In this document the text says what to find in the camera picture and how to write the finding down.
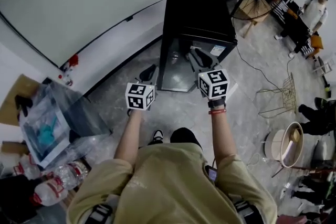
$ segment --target water bottle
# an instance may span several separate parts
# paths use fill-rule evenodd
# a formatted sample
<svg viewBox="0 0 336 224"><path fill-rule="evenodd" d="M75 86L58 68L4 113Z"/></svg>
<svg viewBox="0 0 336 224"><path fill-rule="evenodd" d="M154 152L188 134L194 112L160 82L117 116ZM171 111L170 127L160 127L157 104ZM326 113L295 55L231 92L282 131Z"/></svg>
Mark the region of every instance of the water bottle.
<svg viewBox="0 0 336 224"><path fill-rule="evenodd" d="M83 182L88 175L88 170L83 163L72 162L59 166L53 174L54 178L61 181L63 188L71 190Z"/></svg>
<svg viewBox="0 0 336 224"><path fill-rule="evenodd" d="M52 206L67 196L68 191L62 187L62 182L59 179L50 179L35 187L33 200L44 206Z"/></svg>
<svg viewBox="0 0 336 224"><path fill-rule="evenodd" d="M36 179L42 176L40 169L34 162L31 155L23 155L18 166L14 166L16 175L25 175L29 180Z"/></svg>

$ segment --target concrete floor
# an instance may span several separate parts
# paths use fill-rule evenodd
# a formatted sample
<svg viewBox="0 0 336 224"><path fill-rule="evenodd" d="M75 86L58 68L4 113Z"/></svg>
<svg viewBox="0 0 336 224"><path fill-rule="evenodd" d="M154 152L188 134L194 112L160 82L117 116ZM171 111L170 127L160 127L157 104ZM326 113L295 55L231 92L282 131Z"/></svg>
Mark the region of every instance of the concrete floor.
<svg viewBox="0 0 336 224"><path fill-rule="evenodd" d="M290 59L288 52L294 46L292 41L289 38L281 41L274 40L273 35L279 33L281 27L272 16L268 16L263 23L254 27L246 39L240 35L243 35L247 25L235 20L235 27L241 56L251 65L263 70L266 77L281 88L283 81L288 77L287 62ZM144 68L153 63L159 63L160 45L161 43L158 42L135 57L89 95L89 99L100 115L114 130L109 138L87 156L90 164L94 165L113 157L128 119L124 99L126 84L132 82ZM294 111L283 113L273 119L262 118L258 112L264 108L272 109L281 105L281 94L279 96L256 94L260 89L275 89L275 87L267 82L261 72L244 63L237 49L224 59L222 66L230 76L231 87L235 83L238 84L238 88L227 102L227 115L238 152L251 173L273 195L278 204L279 214L295 216L299 213L297 209L301 201L297 198L290 199L289 195L280 199L280 193L287 182L294 183L300 174L296 170L285 169L271 178L280 165L264 158L261 142L272 130L284 129L292 121L307 120L301 114L295 114ZM314 107L314 97L324 97L322 80L314 77L311 70L311 60L305 60L301 54L289 63L289 72L293 73L295 80L297 105L304 103ZM186 127L194 132L202 145L205 157L209 163L212 163L214 159L212 129L207 111L207 101L201 97L198 89L191 93L160 91L151 110L144 113L140 144L146 145L156 129L161 129L165 140L168 141L174 130ZM309 164L312 149L318 137L305 135L304 139L304 150L298 166ZM308 203L305 203L300 211L305 208L308 210L307 206Z"/></svg>

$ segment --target black sneaker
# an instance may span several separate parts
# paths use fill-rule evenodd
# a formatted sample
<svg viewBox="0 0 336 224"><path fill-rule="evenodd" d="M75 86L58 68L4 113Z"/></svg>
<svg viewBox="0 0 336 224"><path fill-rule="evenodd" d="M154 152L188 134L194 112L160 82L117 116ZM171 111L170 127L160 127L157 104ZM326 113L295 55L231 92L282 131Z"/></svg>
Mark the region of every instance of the black sneaker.
<svg viewBox="0 0 336 224"><path fill-rule="evenodd" d="M156 130L153 135L153 141L163 140L163 133L161 130Z"/></svg>

